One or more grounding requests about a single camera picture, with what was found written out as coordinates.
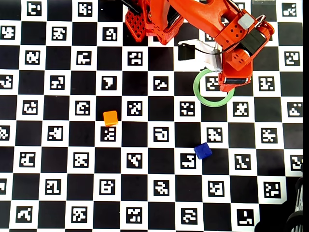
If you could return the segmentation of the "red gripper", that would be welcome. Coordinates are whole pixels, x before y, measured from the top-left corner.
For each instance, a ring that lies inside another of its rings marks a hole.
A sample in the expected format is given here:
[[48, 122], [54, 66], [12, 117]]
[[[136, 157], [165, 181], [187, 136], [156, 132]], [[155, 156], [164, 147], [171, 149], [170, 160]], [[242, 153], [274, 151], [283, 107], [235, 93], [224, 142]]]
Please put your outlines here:
[[222, 71], [219, 74], [219, 85], [222, 92], [229, 92], [235, 85], [250, 83], [253, 63], [249, 52], [237, 48], [222, 54]]

